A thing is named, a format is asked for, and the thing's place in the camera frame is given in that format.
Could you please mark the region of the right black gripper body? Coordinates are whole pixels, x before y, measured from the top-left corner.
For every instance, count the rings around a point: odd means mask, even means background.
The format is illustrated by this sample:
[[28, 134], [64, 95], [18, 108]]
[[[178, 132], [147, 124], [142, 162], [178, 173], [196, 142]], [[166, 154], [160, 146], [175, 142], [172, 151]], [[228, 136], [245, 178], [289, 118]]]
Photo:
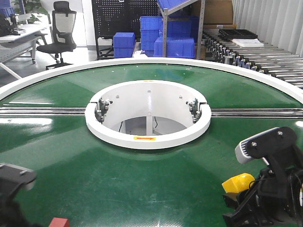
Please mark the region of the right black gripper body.
[[301, 225], [303, 170], [288, 168], [284, 176], [269, 171], [269, 168], [264, 168], [259, 174], [254, 226]]

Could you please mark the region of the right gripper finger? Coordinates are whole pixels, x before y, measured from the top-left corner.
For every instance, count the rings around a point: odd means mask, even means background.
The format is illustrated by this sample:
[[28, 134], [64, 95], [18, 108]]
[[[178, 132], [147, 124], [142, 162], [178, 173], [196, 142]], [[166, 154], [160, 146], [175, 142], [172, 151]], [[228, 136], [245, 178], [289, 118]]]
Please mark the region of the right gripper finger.
[[261, 204], [253, 201], [241, 203], [226, 201], [225, 203], [227, 207], [234, 209], [234, 212], [223, 214], [227, 227], [260, 227]]
[[223, 194], [223, 199], [227, 207], [232, 209], [237, 209], [241, 205], [248, 204], [253, 208], [256, 208], [257, 205], [257, 190], [258, 185], [253, 184], [249, 189], [246, 189], [241, 192], [227, 192]]

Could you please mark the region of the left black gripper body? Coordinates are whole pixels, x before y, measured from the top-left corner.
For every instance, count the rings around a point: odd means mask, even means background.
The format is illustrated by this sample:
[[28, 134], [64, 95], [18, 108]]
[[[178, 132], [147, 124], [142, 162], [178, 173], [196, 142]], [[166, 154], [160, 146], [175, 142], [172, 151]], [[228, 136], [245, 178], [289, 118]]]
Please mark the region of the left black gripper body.
[[10, 194], [0, 193], [0, 226], [1, 227], [31, 227], [31, 223], [23, 215], [20, 204], [14, 197], [20, 190], [17, 187]]

